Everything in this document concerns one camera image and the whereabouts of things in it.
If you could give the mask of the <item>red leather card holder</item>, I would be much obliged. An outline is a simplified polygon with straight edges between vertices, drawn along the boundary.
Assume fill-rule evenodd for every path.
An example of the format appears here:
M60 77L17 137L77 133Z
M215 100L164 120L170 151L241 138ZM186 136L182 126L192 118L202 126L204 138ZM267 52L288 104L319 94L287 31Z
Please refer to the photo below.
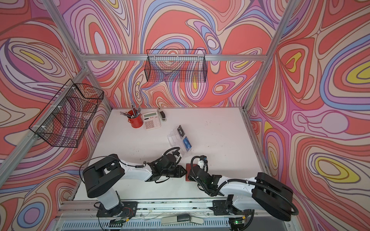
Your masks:
M186 164L186 182L194 182L194 172L195 170L198 169L198 165L197 164L190 164L190 163L187 163Z

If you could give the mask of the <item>clear acrylic card stand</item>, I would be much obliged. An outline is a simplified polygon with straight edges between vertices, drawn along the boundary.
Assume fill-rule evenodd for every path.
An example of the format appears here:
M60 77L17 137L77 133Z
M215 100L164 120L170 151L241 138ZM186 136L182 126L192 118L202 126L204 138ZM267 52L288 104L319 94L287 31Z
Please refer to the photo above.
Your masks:
M169 135L168 135L168 141L169 141L169 143L170 143L170 145L171 145L171 147L179 147L180 148L180 153L181 154L186 154L186 153L188 153L188 152L190 152L190 151L186 151L186 149L185 149L185 146L184 146L184 144L183 144L183 139L185 138L185 137L188 137L187 136L187 134L185 133L185 136L183 137L183 138L181 138L180 136L179 136L179 134L178 134L178 132L177 132L177 128L176 129L174 129Z

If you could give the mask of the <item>blue credit card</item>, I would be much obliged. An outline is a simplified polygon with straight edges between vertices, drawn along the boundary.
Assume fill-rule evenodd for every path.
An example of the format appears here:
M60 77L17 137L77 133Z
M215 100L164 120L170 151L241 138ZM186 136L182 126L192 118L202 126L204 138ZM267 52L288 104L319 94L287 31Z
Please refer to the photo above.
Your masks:
M191 145L191 143L190 143L190 141L189 141L188 137L185 137L185 138L183 139L183 144L184 144L185 149L186 149L186 151L187 151L187 152L191 150L192 145Z

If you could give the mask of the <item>black VIP credit card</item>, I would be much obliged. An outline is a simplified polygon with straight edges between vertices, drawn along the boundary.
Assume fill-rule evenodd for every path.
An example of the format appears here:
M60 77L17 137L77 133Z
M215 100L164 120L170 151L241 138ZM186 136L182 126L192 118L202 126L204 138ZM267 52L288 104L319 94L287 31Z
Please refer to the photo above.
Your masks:
M180 136L181 138L183 138L183 137L185 136L185 132L184 132L184 130L182 129L182 126L181 126L181 125L179 125L179 126L178 126L178 128L177 128L177 132L178 132L178 134L179 134L179 136Z

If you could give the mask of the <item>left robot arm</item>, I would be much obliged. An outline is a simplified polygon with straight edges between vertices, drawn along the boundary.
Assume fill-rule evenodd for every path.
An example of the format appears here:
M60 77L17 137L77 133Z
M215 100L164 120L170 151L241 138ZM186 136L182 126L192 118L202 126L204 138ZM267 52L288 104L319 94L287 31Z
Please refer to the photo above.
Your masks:
M117 154L98 157L97 162L80 172L88 198L96 198L103 209L117 215L123 205L113 186L120 180L139 180L161 183L161 177L182 178L187 170L179 164L182 157L180 148L167 150L161 157L143 164L134 164L119 159Z

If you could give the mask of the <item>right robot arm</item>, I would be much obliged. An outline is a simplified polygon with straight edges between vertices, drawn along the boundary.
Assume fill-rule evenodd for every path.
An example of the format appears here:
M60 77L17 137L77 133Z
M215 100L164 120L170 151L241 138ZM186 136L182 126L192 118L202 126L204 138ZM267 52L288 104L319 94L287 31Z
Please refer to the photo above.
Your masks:
M210 197L228 197L227 208L237 211L263 209L282 221L290 221L292 216L299 215L293 203L293 190L263 172L254 178L232 179L210 175L205 167L190 164L188 179L196 182Z

